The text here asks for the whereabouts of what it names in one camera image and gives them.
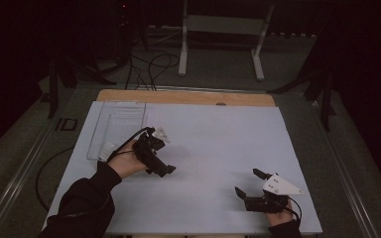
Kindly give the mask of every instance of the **human hand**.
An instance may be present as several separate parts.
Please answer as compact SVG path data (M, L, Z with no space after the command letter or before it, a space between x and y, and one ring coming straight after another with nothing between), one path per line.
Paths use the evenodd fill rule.
M132 148L135 142L136 140L132 140L126 144L122 150L107 163L122 179L126 179L137 172L147 169L135 156L135 152Z
M292 203L290 200L287 202L287 208L292 209ZM280 225L293 220L293 213L286 209L279 213L265 213L265 216L271 226Z

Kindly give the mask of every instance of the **cable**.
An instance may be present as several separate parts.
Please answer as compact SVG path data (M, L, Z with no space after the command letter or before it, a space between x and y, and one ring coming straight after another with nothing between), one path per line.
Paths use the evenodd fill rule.
M145 127L139 131L137 131L133 136L131 136L127 141L125 141L119 148L117 148L116 151L114 151L109 159L107 159L107 162L106 163L109 163L116 155L119 154L119 151L121 151L129 142L131 142L135 137L137 137L139 134L143 133L144 131L147 131L151 129L150 127Z
M36 188L36 197L37 199L39 200L40 204L42 205L42 207L46 210L46 211L49 211L49 207L48 205L43 201L42 197L40 196L40 193L39 193L39 179L40 179L40 175L42 174L42 171L43 169L48 165L49 162L51 162L54 158L58 157L59 155L65 153L65 152L68 152L68 151L71 151L73 150L73 147L69 147L67 149L64 149L58 153L56 153L55 155L51 156L50 158L48 158L45 163L40 167L37 175L36 175L36 183L35 183L35 188Z
M289 199L299 208L300 216L296 215L296 217L298 217L297 221L298 221L298 225L300 226L300 223L302 222L302 209L300 208L299 204L294 199L292 199L290 197L289 197Z
M155 90L155 91L157 91L157 87L156 87L156 84L155 84L156 78L158 78L168 68L176 66L176 65L179 65L180 60L179 60L178 56L172 55L172 54L170 54L170 53L168 53L166 51L153 51L153 52L162 52L162 54L153 57L151 60L142 59L142 58L139 58L139 57L134 56L132 54L130 55L130 58L129 58L130 68L129 68L128 78L127 78L126 84L125 84L125 90L128 88L129 81L131 79L132 69L134 69L134 71L137 73L137 78L136 78L136 80L137 80L137 86L135 87L135 89L137 89L139 87L139 85L141 84L141 82L142 82L146 86L147 90L150 90L150 88L148 87L147 83L145 83L144 78L141 76L141 70L137 66L135 66L133 64L132 58L136 59L136 60L140 60L140 61L146 62L148 64L148 74L149 74L149 77L150 77L150 83L149 84L151 86L151 89ZM169 62L167 64L158 64L158 63L155 63L155 60L157 60L157 59L159 59L161 57L168 57L169 58ZM153 76L153 74L152 74L152 67L153 66L161 67L162 68L162 70L159 73L157 73L155 76Z

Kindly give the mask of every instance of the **transparent plastic tray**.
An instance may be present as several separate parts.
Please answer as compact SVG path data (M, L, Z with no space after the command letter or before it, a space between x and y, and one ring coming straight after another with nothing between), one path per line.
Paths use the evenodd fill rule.
M89 160L98 160L106 143L121 146L146 126L146 104L137 102L104 102L87 153Z

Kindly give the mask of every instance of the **white metal frame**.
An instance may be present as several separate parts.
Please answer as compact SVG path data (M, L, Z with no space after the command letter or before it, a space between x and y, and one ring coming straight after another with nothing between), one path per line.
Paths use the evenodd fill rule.
M182 50L179 63L179 75L187 74L188 62L188 31L202 31L215 33L233 33L248 34L259 36L258 45L252 49L253 65L255 67L256 79L263 80L265 78L262 69L259 53L268 30L274 5L268 8L267 16L263 19L243 19L243 18L227 18L227 17L211 17L200 15L188 15L188 0L184 0L184 17L182 27Z

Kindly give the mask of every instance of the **black sleeve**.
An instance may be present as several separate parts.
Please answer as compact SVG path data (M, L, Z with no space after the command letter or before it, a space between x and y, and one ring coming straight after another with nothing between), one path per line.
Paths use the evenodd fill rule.
M274 238L302 238L295 220L268 228Z
M76 181L63 195L58 214L48 218L39 237L103 237L114 213L110 191L121 181L109 166L98 162L92 178Z

